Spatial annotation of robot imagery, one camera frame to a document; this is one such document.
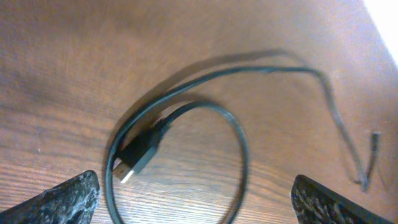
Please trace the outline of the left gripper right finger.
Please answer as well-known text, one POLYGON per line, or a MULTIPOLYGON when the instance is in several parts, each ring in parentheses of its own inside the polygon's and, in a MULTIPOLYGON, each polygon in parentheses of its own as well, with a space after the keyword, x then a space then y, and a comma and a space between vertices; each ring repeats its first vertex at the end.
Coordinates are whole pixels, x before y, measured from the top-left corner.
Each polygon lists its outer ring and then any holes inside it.
POLYGON ((296 176, 290 197, 299 223, 392 224, 305 175, 296 176))

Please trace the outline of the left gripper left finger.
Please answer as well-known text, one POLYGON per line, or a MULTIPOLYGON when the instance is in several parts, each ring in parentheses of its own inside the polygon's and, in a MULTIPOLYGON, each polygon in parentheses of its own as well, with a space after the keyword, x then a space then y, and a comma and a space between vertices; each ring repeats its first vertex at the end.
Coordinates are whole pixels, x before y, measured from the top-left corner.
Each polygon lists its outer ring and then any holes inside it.
POLYGON ((100 184, 87 170, 1 212, 1 223, 90 223, 98 207, 100 184))

